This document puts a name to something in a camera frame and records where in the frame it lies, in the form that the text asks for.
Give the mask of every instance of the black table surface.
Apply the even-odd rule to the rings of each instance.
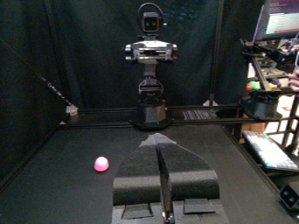
[[[231,224],[296,223],[280,205],[276,189],[219,125],[172,126],[156,132],[215,169]],[[117,167],[156,132],[131,127],[57,129],[1,192],[0,223],[111,223]],[[93,170],[99,156],[109,161],[103,173]]]

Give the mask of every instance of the black backdrop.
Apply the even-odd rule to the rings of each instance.
[[[137,42],[141,32],[136,11],[145,2],[0,2],[0,178],[30,154],[63,118],[65,103],[40,82],[38,75],[81,109],[137,104],[144,66],[125,61],[121,47]],[[217,1],[152,3],[161,7],[168,24],[160,40],[179,46],[179,59],[156,68],[168,105],[203,104],[211,92]],[[239,53],[239,38],[252,37],[261,3],[224,1],[215,84],[215,101],[220,104],[237,102],[245,93],[247,65]]]

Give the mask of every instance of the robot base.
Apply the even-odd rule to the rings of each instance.
[[[140,104],[136,119],[131,120],[129,123],[140,130],[161,130],[172,125],[173,119],[165,117],[164,104]]]

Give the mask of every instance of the computer screen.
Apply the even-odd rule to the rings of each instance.
[[[299,32],[299,0],[265,0],[259,14],[253,42],[293,39]]]

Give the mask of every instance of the pink egg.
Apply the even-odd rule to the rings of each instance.
[[[108,160],[104,157],[99,157],[95,162],[95,170],[97,172],[105,171],[108,168]]]

